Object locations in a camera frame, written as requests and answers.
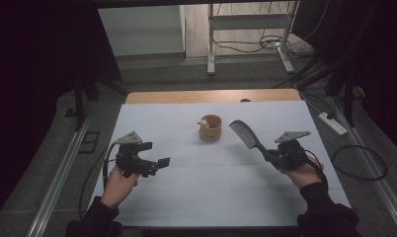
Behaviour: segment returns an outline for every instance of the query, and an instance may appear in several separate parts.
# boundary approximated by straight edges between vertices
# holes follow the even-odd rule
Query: person's arm
[[[323,165],[309,158],[321,169]],[[310,165],[305,164],[293,171],[280,170],[288,175],[300,188],[300,194],[307,202],[307,211],[297,217],[297,224],[304,237],[358,237],[356,231],[358,217],[356,213],[342,205],[334,203],[321,178]]]
[[[137,185],[139,175],[125,178],[117,166],[110,172],[102,197],[95,197],[81,221],[71,221],[66,227],[66,237],[117,236],[121,224],[113,220],[119,215],[122,203]]]

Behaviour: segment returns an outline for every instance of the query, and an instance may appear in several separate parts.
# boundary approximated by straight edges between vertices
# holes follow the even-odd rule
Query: power strip
[[[347,130],[341,126],[337,121],[335,121],[333,118],[328,119],[327,118],[328,114],[326,113],[322,113],[320,114],[318,117],[319,119],[321,119],[321,121],[323,121],[324,123],[326,123],[329,127],[331,127],[331,129],[333,129],[335,131],[335,133],[337,133],[339,136],[342,136],[344,134],[347,133]]]

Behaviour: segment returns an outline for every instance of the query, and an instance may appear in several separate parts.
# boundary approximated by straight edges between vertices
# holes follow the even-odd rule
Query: wire
[[[318,112],[319,114],[322,114],[321,111],[319,111],[318,109],[316,109],[316,107],[314,107],[312,105],[312,103],[309,102],[309,100],[306,99],[306,97],[297,89],[296,84],[294,84],[294,89],[296,89],[296,91],[299,93],[299,95],[303,98],[303,100],[312,108],[314,109],[316,112]]]
[[[261,47],[261,48],[259,48],[259,49],[256,49],[256,50],[245,51],[245,50],[241,50],[241,49],[239,49],[239,48],[232,47],[232,46],[220,45],[220,44],[219,44],[217,41],[215,41],[215,40],[214,40],[214,43],[215,43],[217,46],[219,46],[219,47],[230,48],[230,49],[233,49],[233,50],[236,50],[236,51],[240,51],[240,52],[245,52],[245,53],[258,52],[258,51],[261,51],[261,50],[263,50],[263,49],[264,49],[263,47]]]
[[[315,62],[316,62],[317,60],[318,60],[318,58],[317,58],[317,56],[315,55],[312,59],[310,59],[310,60],[306,63],[306,65],[305,65],[302,69],[300,69],[300,71],[298,71],[296,74],[294,74],[290,79],[288,79],[288,80],[286,80],[286,81],[284,81],[284,82],[281,82],[281,83],[279,83],[279,84],[273,86],[272,89],[275,89],[275,88],[277,88],[277,87],[279,87],[279,86],[282,86],[282,85],[284,85],[284,84],[286,84],[286,83],[289,83],[289,82],[290,82],[290,86],[292,86],[293,83],[295,83],[295,81],[297,81],[299,78],[301,78],[302,76],[304,76],[304,73],[306,73],[307,70],[309,70],[309,68],[311,68],[311,67],[315,64]]]
[[[300,58],[312,58],[313,54],[305,53],[305,52],[295,52],[291,48],[291,44],[289,41],[286,43],[287,51],[289,52],[289,55],[293,58],[300,59]]]
[[[263,33],[261,34],[261,37],[260,37],[260,41],[263,40],[265,33],[266,33],[266,29],[263,30]]]
[[[325,45],[322,48],[318,48],[316,49],[317,53],[320,54],[326,50],[328,50],[331,47],[335,47],[335,48],[339,48],[340,46],[337,45],[338,43],[345,43],[346,42],[346,37],[349,34],[352,34],[354,32],[354,30],[356,29],[358,22],[360,21],[359,18],[354,18],[350,23],[349,23],[349,27],[347,29],[345,29],[337,38],[334,38],[328,45]],[[292,43],[291,45],[295,45],[303,40],[297,41],[295,43]]]
[[[255,11],[254,14],[257,14],[258,12],[260,12],[262,6],[263,6],[263,2],[260,2],[260,8],[257,11]]]
[[[282,9],[281,9],[281,5],[280,5],[279,1],[278,1],[278,9],[282,13]]]
[[[219,15],[219,11],[220,11],[220,7],[222,6],[222,4],[221,3],[219,3],[219,7],[217,8],[217,13],[216,13],[216,15]]]
[[[322,20],[323,20],[324,17],[325,17],[325,13],[327,12],[327,8],[328,8],[328,5],[329,5],[329,1],[330,1],[330,0],[327,0],[327,4],[325,5],[325,9],[324,9],[324,12],[322,13],[321,19],[319,19],[318,25],[317,25],[316,28],[312,31],[312,33],[309,34],[309,36],[305,37],[304,39],[302,39],[302,40],[300,40],[300,41],[295,42],[295,43],[292,44],[292,45],[295,45],[295,44],[297,44],[297,43],[299,43],[299,42],[302,42],[302,41],[305,41],[305,40],[309,39],[309,38],[318,30],[319,26],[321,25]]]
[[[276,45],[273,44],[273,42],[278,42],[281,39],[281,37],[279,36],[261,36],[260,41],[259,42],[251,42],[251,41],[216,41],[214,40],[214,43],[219,46],[219,47],[225,47],[225,48],[230,48],[236,51],[240,51],[240,52],[245,52],[245,53],[252,53],[252,52],[257,52],[257,51],[261,51],[263,49],[275,49],[277,48]],[[251,50],[251,51],[246,51],[246,50],[242,50],[233,46],[226,46],[226,45],[221,45],[220,43],[228,43],[228,42],[236,42],[236,43],[247,43],[247,44],[259,44],[260,48],[256,49],[256,50]]]
[[[273,1],[270,1],[269,13],[270,13],[270,11],[272,10],[272,4],[273,4]]]
[[[316,173],[318,173],[319,177],[321,178],[322,183],[325,185],[325,188],[328,190],[329,189],[328,179],[327,179],[324,171],[322,170],[322,165],[321,165],[321,162],[319,161],[318,157],[316,157],[316,155],[310,150],[304,150],[304,151],[309,152],[310,154],[312,154],[313,157],[318,162],[318,167],[316,167],[316,164],[314,162],[312,162],[311,160],[308,159],[306,161],[310,166],[313,167],[313,169],[315,169]]]
[[[87,185],[88,179],[90,178],[92,172],[94,171],[94,168],[96,167],[98,161],[104,156],[104,153],[106,153],[106,151],[107,151],[107,147],[101,152],[101,154],[98,156],[98,158],[94,162],[93,166],[91,167],[90,171],[88,172],[87,177],[85,178],[84,184],[82,185],[81,195],[79,196],[79,202],[78,202],[79,220],[82,220],[82,217],[85,214],[82,212],[82,197],[84,195],[84,191],[85,191],[85,187]]]
[[[333,111],[333,115],[336,113],[336,111],[335,111],[335,109],[332,107],[332,106],[330,106],[328,103],[326,103],[324,100],[322,100],[321,98],[319,98],[319,97],[317,97],[317,96],[315,96],[315,95],[312,95],[312,94],[310,94],[310,93],[308,93],[308,92],[303,92],[303,93],[305,93],[305,94],[307,94],[307,95],[309,95],[309,96],[311,96],[311,97],[313,97],[313,98],[315,98],[315,99],[318,99],[320,102],[322,102],[325,106],[327,106],[331,111]]]
[[[113,144],[109,148],[109,151],[107,152],[106,158],[103,161],[103,186],[104,186],[104,189],[106,188],[107,180],[109,179],[110,153],[112,153],[112,150],[115,147],[115,145],[116,145],[116,142],[113,142]]]
[[[344,150],[344,149],[347,149],[347,148],[350,148],[350,147],[365,149],[365,150],[370,151],[371,153],[373,153],[373,154],[378,158],[378,160],[382,163],[383,169],[384,169],[383,173],[382,173],[381,175],[379,175],[378,177],[375,177],[375,178],[362,177],[362,176],[358,176],[358,175],[351,174],[351,173],[349,173],[349,172],[347,172],[347,171],[345,171],[345,170],[343,170],[343,169],[337,167],[336,165],[334,165],[334,161],[335,161],[335,159],[337,158],[337,154],[338,154],[340,151],[342,151],[342,150]],[[346,146],[343,146],[343,147],[341,147],[340,149],[338,149],[338,150],[334,153],[334,155],[333,155],[332,158],[331,158],[331,162],[332,162],[332,165],[334,166],[334,168],[335,168],[336,170],[338,170],[338,171],[342,172],[343,174],[348,175],[348,176],[350,176],[350,177],[352,177],[352,178],[355,178],[355,179],[369,180],[369,181],[377,181],[377,180],[383,179],[383,178],[387,175],[387,165],[386,165],[386,162],[383,160],[383,158],[382,158],[379,154],[377,154],[375,151],[373,151],[372,149],[367,148],[367,147],[365,147],[365,146],[360,146],[360,145],[346,145]]]
[[[310,74],[312,74],[312,73],[314,73],[316,70],[318,70],[323,64],[324,64],[323,62],[319,63],[319,65],[318,65],[317,67],[315,67],[314,69],[312,69],[312,71],[310,71],[310,72],[306,72],[303,76],[304,76],[304,77],[305,77],[305,76],[309,76]]]

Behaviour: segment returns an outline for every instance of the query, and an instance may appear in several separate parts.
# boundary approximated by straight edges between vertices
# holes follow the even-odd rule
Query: human hand
[[[317,159],[309,157],[309,160],[311,160],[318,167],[320,167],[321,170],[324,170],[324,165],[320,163]],[[319,177],[315,169],[307,163],[295,170],[290,171],[279,169],[279,171],[282,174],[289,176],[293,183],[300,189],[313,183],[322,182],[321,177]]]
[[[101,202],[111,209],[118,208],[119,204],[131,193],[133,187],[137,185],[138,177],[139,174],[132,174],[126,178],[122,174],[122,170],[115,166],[109,174]]]

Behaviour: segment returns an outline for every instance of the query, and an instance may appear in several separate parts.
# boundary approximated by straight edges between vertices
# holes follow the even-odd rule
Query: aluminum rail
[[[78,132],[73,135],[72,141],[66,150],[62,162],[54,174],[53,180],[44,196],[43,201],[39,207],[38,213],[27,233],[28,237],[40,237],[43,235],[45,227],[50,220],[53,213],[54,206],[62,191],[63,185],[72,167],[76,154],[78,153],[81,142],[84,138],[87,127],[91,121],[93,110],[95,109],[96,102],[90,102],[86,108],[86,119],[82,123]]]
[[[357,132],[357,129],[355,127],[350,127],[350,125],[347,123],[343,115],[343,107],[341,106],[339,99],[333,97],[333,98],[329,98],[329,100],[332,103],[333,107],[335,107],[336,109],[337,112],[336,115],[338,116],[339,121],[348,131],[351,142],[355,145],[365,146]],[[361,163],[363,164],[366,172],[371,177],[378,177],[380,175],[380,169],[377,166],[377,164],[374,162],[371,153],[362,150],[359,152],[359,155],[361,158],[360,159]],[[373,184],[376,187],[377,192],[379,193],[380,197],[382,198],[384,204],[388,208],[390,214],[393,217],[393,220],[397,225],[397,196],[395,192],[390,187],[389,183],[386,181],[386,178],[378,181],[374,181]]]

